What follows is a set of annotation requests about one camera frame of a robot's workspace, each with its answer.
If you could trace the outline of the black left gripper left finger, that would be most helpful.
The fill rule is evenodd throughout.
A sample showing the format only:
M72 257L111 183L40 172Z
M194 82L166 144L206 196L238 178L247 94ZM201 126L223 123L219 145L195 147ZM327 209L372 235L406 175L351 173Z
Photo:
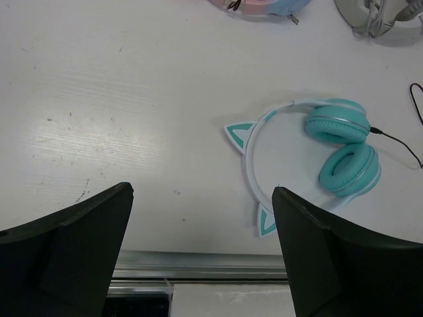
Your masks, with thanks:
M130 218L133 188L1 231L2 316L100 316Z

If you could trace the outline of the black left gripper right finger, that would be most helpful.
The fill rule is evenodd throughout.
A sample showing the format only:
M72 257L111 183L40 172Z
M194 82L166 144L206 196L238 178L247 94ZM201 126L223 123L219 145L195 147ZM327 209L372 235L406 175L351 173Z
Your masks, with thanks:
M421 316L422 245L276 188L272 205L297 316Z

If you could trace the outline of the teal cat-ear headphones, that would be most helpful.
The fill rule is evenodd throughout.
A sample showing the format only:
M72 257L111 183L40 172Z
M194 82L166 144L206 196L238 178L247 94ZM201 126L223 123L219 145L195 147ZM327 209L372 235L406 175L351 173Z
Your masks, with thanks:
M372 190L381 177L378 152L366 143L366 110L351 100L293 100L257 120L223 128L241 155L257 204L259 238L276 232L275 187L287 187L333 213Z

